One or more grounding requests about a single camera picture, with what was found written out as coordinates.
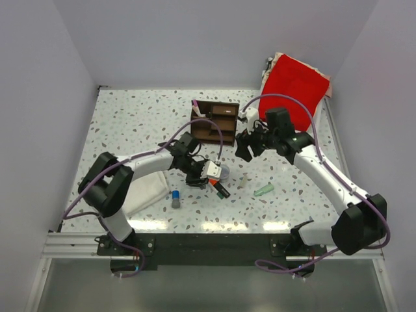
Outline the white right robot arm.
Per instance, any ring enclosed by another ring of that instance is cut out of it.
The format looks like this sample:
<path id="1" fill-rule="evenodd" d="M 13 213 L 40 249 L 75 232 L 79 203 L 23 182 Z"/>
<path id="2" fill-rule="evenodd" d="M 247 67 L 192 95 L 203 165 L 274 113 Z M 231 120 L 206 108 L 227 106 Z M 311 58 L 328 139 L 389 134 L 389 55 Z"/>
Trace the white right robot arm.
<path id="1" fill-rule="evenodd" d="M 309 133 L 295 130 L 287 109 L 268 110 L 266 124 L 253 107 L 240 111 L 238 119 L 245 128 L 235 137 L 237 157 L 249 162 L 267 149 L 276 151 L 307 175 L 337 211 L 335 222 L 310 220 L 292 228 L 289 246 L 294 254 L 305 255 L 313 245 L 323 244 L 352 255 L 373 249 L 387 237 L 386 200 L 351 182 L 323 155 Z"/>

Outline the pink capped white marker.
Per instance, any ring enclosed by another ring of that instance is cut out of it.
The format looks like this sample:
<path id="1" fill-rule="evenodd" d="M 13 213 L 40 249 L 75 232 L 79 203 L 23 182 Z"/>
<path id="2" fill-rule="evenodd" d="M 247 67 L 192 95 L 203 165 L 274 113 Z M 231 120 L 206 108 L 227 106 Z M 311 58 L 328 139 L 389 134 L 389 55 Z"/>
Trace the pink capped white marker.
<path id="1" fill-rule="evenodd" d="M 203 114 L 199 108 L 198 102 L 193 99 L 192 100 L 192 110 L 196 113 L 196 116 L 200 117 L 200 118 L 206 118 L 207 115 Z"/>

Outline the brown wooden desk organizer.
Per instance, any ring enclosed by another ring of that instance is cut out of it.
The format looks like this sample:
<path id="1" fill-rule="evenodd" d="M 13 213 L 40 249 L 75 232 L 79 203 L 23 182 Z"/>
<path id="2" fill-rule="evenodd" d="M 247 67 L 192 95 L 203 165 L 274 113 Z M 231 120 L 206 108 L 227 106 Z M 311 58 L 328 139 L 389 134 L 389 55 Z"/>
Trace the brown wooden desk organizer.
<path id="1" fill-rule="evenodd" d="M 204 120 L 192 123 L 190 126 L 191 134 L 199 141 L 206 144 L 223 143 L 225 146 L 234 146 L 237 132 L 237 116 L 239 104 L 223 103 L 217 101 L 197 100 L 199 108 L 206 118 L 196 116 L 192 110 L 190 120 Z"/>

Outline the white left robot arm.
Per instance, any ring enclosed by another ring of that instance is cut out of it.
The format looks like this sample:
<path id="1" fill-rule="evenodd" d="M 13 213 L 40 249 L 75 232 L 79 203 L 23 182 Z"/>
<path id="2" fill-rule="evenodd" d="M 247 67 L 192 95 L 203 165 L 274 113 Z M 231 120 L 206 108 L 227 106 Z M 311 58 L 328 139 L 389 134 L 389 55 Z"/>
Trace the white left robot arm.
<path id="1" fill-rule="evenodd" d="M 159 144 L 159 149 L 119 159 L 109 152 L 95 160 L 78 186 L 78 194 L 101 218 L 106 230 L 114 237 L 112 248 L 120 255 L 130 254 L 134 247 L 133 228 L 122 207 L 132 182 L 155 172 L 180 170 L 186 184 L 204 187 L 208 183 L 209 160 L 197 161 L 192 152 L 200 141 L 186 132 L 180 139 Z"/>

